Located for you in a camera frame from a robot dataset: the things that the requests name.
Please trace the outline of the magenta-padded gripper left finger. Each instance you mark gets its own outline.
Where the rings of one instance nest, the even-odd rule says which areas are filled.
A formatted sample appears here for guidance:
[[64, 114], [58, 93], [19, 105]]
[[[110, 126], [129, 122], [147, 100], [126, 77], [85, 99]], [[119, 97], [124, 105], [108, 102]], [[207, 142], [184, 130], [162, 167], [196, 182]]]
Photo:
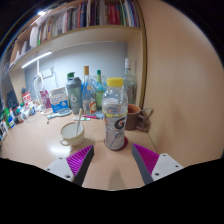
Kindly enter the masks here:
[[94, 156], [94, 146], [87, 146], [67, 158], [52, 162], [46, 171], [81, 186]]

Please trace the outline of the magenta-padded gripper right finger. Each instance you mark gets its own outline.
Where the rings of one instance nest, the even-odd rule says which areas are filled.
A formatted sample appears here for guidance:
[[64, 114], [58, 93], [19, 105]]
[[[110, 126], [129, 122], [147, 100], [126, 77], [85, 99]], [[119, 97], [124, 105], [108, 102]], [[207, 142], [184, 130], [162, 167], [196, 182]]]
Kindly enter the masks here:
[[157, 154], [137, 144], [132, 145], [132, 155], [145, 185], [183, 169], [167, 153]]

